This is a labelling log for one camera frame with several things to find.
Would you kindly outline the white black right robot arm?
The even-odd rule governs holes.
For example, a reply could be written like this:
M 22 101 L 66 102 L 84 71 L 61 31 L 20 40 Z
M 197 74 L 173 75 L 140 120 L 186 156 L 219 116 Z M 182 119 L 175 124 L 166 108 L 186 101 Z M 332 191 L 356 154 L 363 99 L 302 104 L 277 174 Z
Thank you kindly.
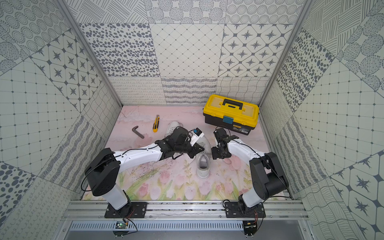
M 256 218 L 266 216 L 264 202 L 287 190 L 289 181 L 281 162 L 273 152 L 262 153 L 245 144 L 224 128 L 214 131 L 217 145 L 212 148 L 213 159 L 237 157 L 249 163 L 252 188 L 241 194 L 236 202 L 223 201 L 227 218 Z

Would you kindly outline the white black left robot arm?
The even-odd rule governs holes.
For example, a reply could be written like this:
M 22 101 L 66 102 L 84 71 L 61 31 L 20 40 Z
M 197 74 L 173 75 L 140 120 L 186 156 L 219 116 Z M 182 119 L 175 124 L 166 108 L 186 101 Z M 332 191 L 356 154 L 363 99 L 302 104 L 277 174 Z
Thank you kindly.
M 176 127 L 169 136 L 146 147 L 124 152 L 113 152 L 109 148 L 100 151 L 85 169 L 84 179 L 95 197 L 103 197 L 108 202 L 105 218 L 128 219 L 133 215 L 143 218 L 146 213 L 146 203 L 135 207 L 126 192 L 119 187 L 119 173 L 150 162 L 168 158 L 175 160 L 183 154 L 192 159 L 205 150 L 198 144 L 198 140 L 203 137 L 204 133 L 198 128 L 187 131 L 183 127 Z

